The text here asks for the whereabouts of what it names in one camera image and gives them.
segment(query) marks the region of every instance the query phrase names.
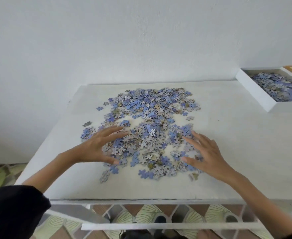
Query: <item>white box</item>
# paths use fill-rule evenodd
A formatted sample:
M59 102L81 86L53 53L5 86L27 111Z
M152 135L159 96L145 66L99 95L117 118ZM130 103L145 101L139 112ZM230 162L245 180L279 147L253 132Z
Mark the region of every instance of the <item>white box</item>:
M292 112L292 101L277 102L272 99L254 80L252 75L260 72L275 73L287 77L292 81L292 73L283 67L279 68L242 68L236 74L236 79L246 88L249 93L259 102L267 112Z

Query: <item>white table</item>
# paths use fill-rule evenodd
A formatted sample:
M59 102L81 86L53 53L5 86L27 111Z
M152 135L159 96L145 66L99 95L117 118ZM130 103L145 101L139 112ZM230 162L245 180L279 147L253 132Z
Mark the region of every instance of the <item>white table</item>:
M98 127L110 106L102 111L96 107L109 97L127 89L164 87L192 92L201 106L189 114L195 116L194 130L215 139L225 160L268 198L292 201L292 113L266 113L238 81L81 86L16 183L79 144L85 122ZM181 115L175 120L177 125L189 123ZM55 205L244 203L232 188L207 174L194 182L187 173L155 181L140 178L138 170L144 168L125 167L101 184L101 163L76 164L44 195Z

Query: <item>forearm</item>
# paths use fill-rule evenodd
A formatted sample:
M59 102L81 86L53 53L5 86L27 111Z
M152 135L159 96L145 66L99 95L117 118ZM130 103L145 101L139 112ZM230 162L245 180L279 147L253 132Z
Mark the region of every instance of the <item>forearm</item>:
M237 191L275 238L292 234L292 217L282 212L245 176L236 173L228 184Z
M31 185L44 193L51 184L74 164L74 155L64 152L56 156L48 165L29 177L22 184Z

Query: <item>pile of puzzle pieces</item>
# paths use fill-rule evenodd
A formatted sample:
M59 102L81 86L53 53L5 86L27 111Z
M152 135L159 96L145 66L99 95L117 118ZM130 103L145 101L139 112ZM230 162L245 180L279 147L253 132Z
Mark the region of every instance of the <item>pile of puzzle pieces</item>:
M292 81L285 76L259 73L251 78L275 101L292 101Z
M105 170L100 178L105 182L110 174L117 174L118 167L125 167L127 159L132 158L130 166L142 164L147 166L144 170L139 170L141 178L159 179L162 176L176 176L177 171L196 171L199 169L185 164L180 160L182 156L188 156L186 152L195 150L195 148L182 139L182 136L191 137L192 124L178 126L173 124L174 114L187 116L188 112L200 110L199 105L193 99L188 97L192 94L185 91L184 88L163 88L155 89L136 89L126 90L126 94L119 94L115 98L109 98L104 102L104 106L111 105L111 112L104 115L105 121L96 130L93 127L87 127L81 135L82 142L89 139L100 129L113 124L124 126L125 130L131 126L129 120L123 120L116 123L117 120L125 116L131 116L136 119L142 117L144 120L136 127L129 129L129 135L123 138L109 142L103 147L104 153L118 159L119 165L110 165L104 163ZM194 117L186 117L186 120L192 120ZM164 156L164 150L170 144L174 148L184 145L184 151L174 150L171 152L172 160ZM197 159L202 159L200 152Z

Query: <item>hand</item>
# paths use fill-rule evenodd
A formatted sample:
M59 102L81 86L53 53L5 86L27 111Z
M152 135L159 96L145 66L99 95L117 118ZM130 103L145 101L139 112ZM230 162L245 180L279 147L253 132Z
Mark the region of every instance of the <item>hand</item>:
M204 157L204 161L200 162L190 157L182 157L181 160L227 183L237 172L221 156L215 140L210 140L205 135L198 134L194 131L192 131L192 134L199 142L186 137L183 137L183 139L200 151Z
M74 163L77 162L106 162L110 164L119 164L119 161L113 157L106 156L102 147L117 138L128 135L128 132L118 132L123 129L122 126L110 126L95 133L90 139L80 145L66 151L71 154Z

